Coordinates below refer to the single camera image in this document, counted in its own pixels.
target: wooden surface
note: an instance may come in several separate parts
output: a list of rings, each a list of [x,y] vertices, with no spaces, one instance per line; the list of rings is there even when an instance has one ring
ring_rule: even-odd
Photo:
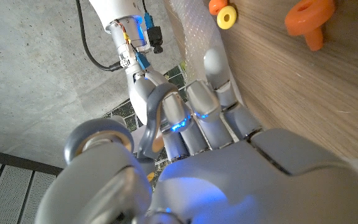
[[[238,19],[221,36],[237,85],[266,127],[358,158],[358,1],[336,2],[318,52],[287,34],[284,18],[297,2],[231,1]]]

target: concrete wall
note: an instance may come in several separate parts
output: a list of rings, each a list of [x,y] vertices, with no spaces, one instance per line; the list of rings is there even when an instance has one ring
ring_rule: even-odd
[[[146,2],[164,38],[164,52],[148,58],[165,73],[179,64],[179,50],[162,3]],[[81,3],[89,49],[110,65],[111,36],[89,1]],[[69,133],[127,98],[124,72],[98,70],[85,55],[74,0],[0,0],[0,152],[64,167]]]

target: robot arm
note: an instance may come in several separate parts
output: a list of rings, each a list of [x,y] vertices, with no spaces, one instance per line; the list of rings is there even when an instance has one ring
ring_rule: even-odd
[[[91,3],[113,37],[146,132],[135,158],[132,136],[116,118],[77,127],[37,224],[358,223],[358,173],[294,133],[265,131],[235,97],[221,52],[206,53],[208,82],[187,86],[187,105],[142,54],[150,43],[137,5]],[[159,132],[171,164],[152,194]]]

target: orange plastic toy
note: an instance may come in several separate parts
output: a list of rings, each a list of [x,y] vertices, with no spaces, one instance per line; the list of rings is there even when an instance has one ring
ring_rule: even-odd
[[[310,50],[323,47],[323,25],[335,11],[333,0],[302,0],[296,4],[285,18],[285,26],[290,35],[304,35]]]
[[[216,16],[219,11],[225,6],[227,6],[227,0],[210,0],[209,13]]]

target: bubble wrap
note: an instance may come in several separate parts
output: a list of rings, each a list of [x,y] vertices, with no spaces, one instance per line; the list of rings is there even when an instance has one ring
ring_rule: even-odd
[[[178,14],[185,35],[185,80],[187,83],[196,79],[206,80],[204,69],[206,51],[216,47],[225,53],[218,25],[202,0],[170,0],[170,5]],[[233,75],[230,74],[230,77],[234,93],[240,103],[243,103]]]

